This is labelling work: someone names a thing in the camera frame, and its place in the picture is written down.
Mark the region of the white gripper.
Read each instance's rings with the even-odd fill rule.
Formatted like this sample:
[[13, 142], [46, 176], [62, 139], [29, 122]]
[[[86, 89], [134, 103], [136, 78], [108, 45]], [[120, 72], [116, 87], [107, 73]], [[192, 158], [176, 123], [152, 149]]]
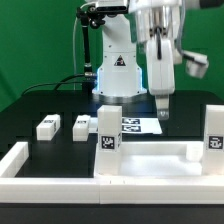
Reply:
[[169, 118], [169, 97], [175, 90], [173, 54], [171, 41], [155, 35], [146, 43], [148, 87], [151, 95], [156, 96], [157, 117]]

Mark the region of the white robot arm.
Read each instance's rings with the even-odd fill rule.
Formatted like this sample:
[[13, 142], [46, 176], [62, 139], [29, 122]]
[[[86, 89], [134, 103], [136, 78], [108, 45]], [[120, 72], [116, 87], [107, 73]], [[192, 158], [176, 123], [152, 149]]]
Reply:
[[130, 100], [149, 93], [157, 117], [169, 118], [169, 96], [175, 91], [174, 66], [184, 62], [201, 78], [209, 61], [182, 48], [188, 9], [220, 7], [224, 0], [86, 0], [90, 26], [100, 27], [103, 63], [92, 93], [105, 100]]

